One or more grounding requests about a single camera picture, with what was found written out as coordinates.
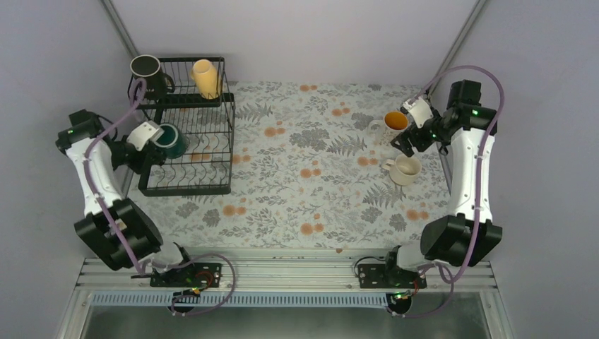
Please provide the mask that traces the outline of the floral white mug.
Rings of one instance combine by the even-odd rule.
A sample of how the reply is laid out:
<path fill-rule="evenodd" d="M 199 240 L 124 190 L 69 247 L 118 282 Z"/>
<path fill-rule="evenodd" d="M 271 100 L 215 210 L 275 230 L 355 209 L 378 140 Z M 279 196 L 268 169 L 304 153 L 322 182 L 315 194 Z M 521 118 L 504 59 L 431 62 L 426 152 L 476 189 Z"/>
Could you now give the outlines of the floral white mug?
<path fill-rule="evenodd" d="M 367 133 L 373 135 L 374 142 L 383 145 L 390 143 L 399 133 L 410 124 L 407 116 L 399 111 L 387 113 L 383 119 L 373 120 L 367 126 Z"/>

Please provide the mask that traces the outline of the beige mug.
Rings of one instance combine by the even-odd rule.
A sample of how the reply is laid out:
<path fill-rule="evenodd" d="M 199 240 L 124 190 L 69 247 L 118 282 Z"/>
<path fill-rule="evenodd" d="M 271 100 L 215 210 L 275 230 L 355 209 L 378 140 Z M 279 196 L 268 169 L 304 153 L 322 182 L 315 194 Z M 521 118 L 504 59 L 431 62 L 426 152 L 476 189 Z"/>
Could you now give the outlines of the beige mug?
<path fill-rule="evenodd" d="M 399 155 L 396 159 L 387 159 L 381 164 L 391 181 L 399 186 L 409 186 L 415 182 L 422 171 L 422 164 L 416 157 Z"/>

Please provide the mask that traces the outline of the dark green mug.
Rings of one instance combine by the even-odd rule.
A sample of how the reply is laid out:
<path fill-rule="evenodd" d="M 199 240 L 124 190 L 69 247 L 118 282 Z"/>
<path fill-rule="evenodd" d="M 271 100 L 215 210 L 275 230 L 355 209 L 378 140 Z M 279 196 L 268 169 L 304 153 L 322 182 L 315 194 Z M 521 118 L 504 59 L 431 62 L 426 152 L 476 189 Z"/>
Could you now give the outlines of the dark green mug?
<path fill-rule="evenodd" d="M 162 150 L 166 158 L 176 159 L 183 156 L 189 147 L 187 136 L 172 124 L 161 124 L 159 127 L 162 134 L 154 140 L 154 144 Z"/>

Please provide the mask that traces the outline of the yellow cup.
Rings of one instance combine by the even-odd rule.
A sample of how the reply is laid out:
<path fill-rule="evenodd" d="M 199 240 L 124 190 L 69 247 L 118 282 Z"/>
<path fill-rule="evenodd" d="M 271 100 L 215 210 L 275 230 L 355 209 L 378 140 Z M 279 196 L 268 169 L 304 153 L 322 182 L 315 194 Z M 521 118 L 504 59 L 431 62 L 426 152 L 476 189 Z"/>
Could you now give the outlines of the yellow cup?
<path fill-rule="evenodd" d="M 198 91 L 204 99 L 214 100 L 221 94 L 221 79 L 218 70 L 207 59 L 194 63 L 190 72 L 191 79 L 195 82 Z"/>

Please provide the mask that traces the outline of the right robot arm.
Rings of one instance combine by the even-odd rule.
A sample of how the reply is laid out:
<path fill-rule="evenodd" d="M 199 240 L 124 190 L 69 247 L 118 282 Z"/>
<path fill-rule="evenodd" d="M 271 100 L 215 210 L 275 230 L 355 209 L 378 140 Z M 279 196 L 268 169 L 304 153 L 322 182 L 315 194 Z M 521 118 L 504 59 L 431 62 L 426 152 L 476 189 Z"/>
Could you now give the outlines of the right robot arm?
<path fill-rule="evenodd" d="M 391 146 L 401 151 L 401 159 L 413 160 L 416 151 L 424 152 L 435 143 L 448 145 L 453 176 L 447 214 L 425 226 L 418 245 L 398 245 L 387 254 L 382 276 L 390 287 L 422 275 L 437 261 L 462 274 L 502 240 L 503 229 L 492 221 L 488 192 L 498 112 L 480 104 L 480 89 L 475 81 L 453 83 L 443 114 L 423 97 L 402 106 L 414 122 Z"/>

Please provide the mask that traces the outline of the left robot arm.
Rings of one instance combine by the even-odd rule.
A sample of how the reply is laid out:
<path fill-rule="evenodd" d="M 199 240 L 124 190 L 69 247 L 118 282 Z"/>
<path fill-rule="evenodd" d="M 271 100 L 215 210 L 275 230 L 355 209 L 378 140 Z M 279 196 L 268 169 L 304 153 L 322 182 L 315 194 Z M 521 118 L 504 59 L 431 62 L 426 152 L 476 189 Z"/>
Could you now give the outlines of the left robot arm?
<path fill-rule="evenodd" d="M 138 125 L 121 140 L 110 137 L 99 114 L 86 109 L 69 115 L 71 127 L 59 132 L 56 146 L 76 168 L 84 197 L 84 217 L 75 223 L 78 237 L 112 270 L 150 265 L 168 271 L 180 286 L 196 278 L 196 266 L 184 248 L 167 243 L 150 217 L 122 191 L 115 170 L 126 165 L 139 174 L 145 160 L 162 164 L 157 141 L 164 129 L 152 121 Z"/>

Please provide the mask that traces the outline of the black mug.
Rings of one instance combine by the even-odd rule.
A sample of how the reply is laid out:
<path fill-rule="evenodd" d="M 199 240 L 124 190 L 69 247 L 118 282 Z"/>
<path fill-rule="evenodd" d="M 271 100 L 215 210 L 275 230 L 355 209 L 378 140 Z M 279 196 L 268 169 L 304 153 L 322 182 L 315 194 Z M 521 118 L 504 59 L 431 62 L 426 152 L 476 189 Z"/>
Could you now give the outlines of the black mug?
<path fill-rule="evenodd" d="M 156 56 L 142 54 L 134 57 L 130 62 L 130 70 L 135 79 L 146 80 L 144 98 L 147 100 L 161 100 L 175 91 L 173 78 L 162 71 L 161 62 Z"/>

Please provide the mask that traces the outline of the floral tablecloth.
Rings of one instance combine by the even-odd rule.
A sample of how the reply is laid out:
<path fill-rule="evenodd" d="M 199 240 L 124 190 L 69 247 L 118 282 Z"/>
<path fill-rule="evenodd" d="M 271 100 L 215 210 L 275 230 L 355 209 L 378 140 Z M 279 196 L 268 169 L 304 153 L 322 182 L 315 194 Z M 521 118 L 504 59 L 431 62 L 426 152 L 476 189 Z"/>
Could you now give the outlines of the floral tablecloth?
<path fill-rule="evenodd" d="M 188 247 L 389 248 L 416 242 L 449 200 L 438 152 L 420 156 L 409 186 L 381 164 L 397 151 L 368 124 L 399 108 L 415 86 L 233 83 L 231 192 L 129 196 L 166 241 Z"/>

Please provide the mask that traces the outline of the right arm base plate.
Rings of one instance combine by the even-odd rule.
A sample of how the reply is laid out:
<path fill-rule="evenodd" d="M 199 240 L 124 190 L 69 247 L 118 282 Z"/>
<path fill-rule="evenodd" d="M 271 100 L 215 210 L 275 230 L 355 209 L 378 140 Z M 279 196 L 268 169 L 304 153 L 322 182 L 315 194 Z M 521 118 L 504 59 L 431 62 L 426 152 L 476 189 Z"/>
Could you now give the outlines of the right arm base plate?
<path fill-rule="evenodd" d="M 427 280 L 416 272 L 399 268 L 394 260 L 380 256 L 366 256 L 358 259 L 353 273 L 362 289 L 425 289 Z"/>

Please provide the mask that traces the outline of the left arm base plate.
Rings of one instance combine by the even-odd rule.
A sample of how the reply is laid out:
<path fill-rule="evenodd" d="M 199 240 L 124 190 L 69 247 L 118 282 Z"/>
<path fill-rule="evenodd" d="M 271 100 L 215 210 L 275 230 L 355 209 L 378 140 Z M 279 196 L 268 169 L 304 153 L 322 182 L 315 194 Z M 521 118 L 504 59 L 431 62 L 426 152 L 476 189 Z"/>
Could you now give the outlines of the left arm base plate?
<path fill-rule="evenodd" d="M 151 287 L 198 288 L 219 287 L 222 265 L 220 263 L 193 263 L 185 268 L 175 268 L 165 273 L 153 273 Z"/>

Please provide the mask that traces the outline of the aluminium rail frame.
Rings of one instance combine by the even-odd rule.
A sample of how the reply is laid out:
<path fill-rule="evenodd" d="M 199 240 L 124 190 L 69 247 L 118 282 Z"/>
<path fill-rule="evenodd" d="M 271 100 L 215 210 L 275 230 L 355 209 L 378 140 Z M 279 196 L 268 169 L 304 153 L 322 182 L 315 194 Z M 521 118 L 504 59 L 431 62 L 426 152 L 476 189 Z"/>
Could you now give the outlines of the aluminium rail frame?
<path fill-rule="evenodd" d="M 435 270 L 409 299 L 406 318 L 392 299 L 407 289 L 362 289 L 355 262 L 376 249 L 210 249 L 222 265 L 219 287 L 151 287 L 133 270 L 83 262 L 60 338 L 512 338 L 492 266 L 482 262 L 450 287 Z M 169 307 L 92 306 L 100 291 L 178 292 Z M 384 308 L 224 307 L 235 292 L 384 293 Z"/>

